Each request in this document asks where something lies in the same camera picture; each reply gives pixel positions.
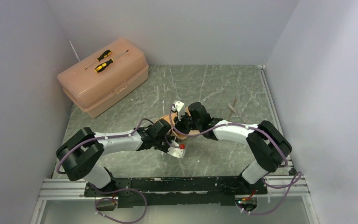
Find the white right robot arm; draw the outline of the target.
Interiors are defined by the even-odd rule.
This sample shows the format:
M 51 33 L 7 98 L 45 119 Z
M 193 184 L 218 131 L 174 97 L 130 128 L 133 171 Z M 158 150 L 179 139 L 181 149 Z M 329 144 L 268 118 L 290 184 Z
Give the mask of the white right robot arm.
M 248 144 L 255 159 L 239 175 L 238 187 L 244 194 L 251 193 L 264 176 L 288 165 L 292 146 L 267 120 L 260 124 L 229 122 L 211 117 L 200 102 L 185 107 L 180 101 L 171 105 L 169 119 L 174 131 L 186 137 L 202 135 L 211 140 Z

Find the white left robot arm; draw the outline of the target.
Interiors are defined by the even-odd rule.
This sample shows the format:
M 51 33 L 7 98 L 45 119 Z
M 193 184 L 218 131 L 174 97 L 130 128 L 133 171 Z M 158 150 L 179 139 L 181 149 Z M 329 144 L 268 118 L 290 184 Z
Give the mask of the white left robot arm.
M 109 196 L 115 190 L 115 179 L 107 168 L 97 164 L 98 160 L 108 154 L 152 148 L 176 158 L 184 156 L 183 147 L 171 136 L 171 126 L 164 119 L 121 133 L 97 133 L 85 127 L 57 149 L 56 172 L 71 181 L 83 179 Z

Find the orange cloth napkin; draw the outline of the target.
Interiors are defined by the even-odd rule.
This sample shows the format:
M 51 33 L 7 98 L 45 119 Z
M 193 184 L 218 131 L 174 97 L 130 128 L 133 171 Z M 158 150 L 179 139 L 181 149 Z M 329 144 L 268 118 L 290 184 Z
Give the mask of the orange cloth napkin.
M 171 118 L 169 118 L 169 115 L 166 114 L 166 115 L 162 116 L 161 118 L 156 119 L 156 121 L 157 121 L 157 120 L 160 120 L 160 119 L 163 119 L 163 120 L 167 121 L 167 122 L 169 123 L 169 125 L 171 126 L 171 131 L 169 132 L 169 135 L 170 135 L 170 136 L 173 136 L 173 137 L 175 137 L 175 138 L 177 138 L 178 140 L 184 140 L 184 139 L 188 138 L 188 136 L 182 135 L 182 134 L 180 134 L 180 133 L 177 133 L 177 132 L 173 129 L 173 124 L 174 124 L 173 119 L 176 118 L 176 117 L 177 117 L 177 115 L 174 114 L 173 117 L 172 117 L 172 119 L 171 119 Z

